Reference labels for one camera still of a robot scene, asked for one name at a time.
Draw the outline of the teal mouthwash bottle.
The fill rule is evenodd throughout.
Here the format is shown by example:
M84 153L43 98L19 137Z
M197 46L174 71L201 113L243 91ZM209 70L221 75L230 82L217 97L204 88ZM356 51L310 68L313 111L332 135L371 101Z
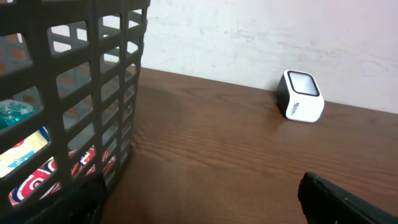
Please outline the teal mouthwash bottle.
M23 101L1 101L1 129L10 127L35 112L36 108L33 105Z

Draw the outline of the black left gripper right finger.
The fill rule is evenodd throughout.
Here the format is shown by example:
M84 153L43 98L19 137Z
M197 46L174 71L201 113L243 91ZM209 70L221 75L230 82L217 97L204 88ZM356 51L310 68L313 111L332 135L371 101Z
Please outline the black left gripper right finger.
M397 217L351 194L314 172L306 172L298 200L308 223L397 223Z

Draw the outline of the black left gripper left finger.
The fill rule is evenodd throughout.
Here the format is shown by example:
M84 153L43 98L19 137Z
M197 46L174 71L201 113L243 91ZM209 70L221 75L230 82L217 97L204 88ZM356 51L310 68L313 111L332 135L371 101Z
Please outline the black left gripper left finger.
M104 177L95 172L25 209L22 222L99 223L106 196Z

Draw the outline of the red Top chocolate bar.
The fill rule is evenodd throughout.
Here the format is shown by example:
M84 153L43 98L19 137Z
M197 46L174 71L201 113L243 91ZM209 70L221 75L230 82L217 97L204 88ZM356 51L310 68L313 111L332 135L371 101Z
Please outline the red Top chocolate bar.
M75 178L81 170L86 166L86 164L91 161L91 159L95 155L94 146L87 150L84 155L80 158L80 160L75 163L71 168L72 178ZM102 155L102 161L109 157L109 152L107 150L104 151ZM103 167L102 173L108 171L108 169L114 164L116 156L112 156L109 159L108 163ZM12 191L9 192L8 199L13 207L16 207L19 203L21 203L27 196L31 194L31 192L37 188L45 179L47 179L57 168L56 162L54 158L50 158L47 162L41 165L36 171L31 173L28 178L23 181L23 183L17 185L13 188ZM92 165L90 169L86 172L85 176L88 176L96 171L95 165ZM51 186L46 193L41 196L43 197L49 196L56 191L60 190L61 186L58 182L56 182L53 186Z

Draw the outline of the cream snack bag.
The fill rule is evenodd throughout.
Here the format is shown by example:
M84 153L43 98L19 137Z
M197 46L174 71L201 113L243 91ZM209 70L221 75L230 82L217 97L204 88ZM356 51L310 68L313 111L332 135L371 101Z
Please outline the cream snack bag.
M24 140L1 154L1 178L24 163L49 143L46 127L40 128Z

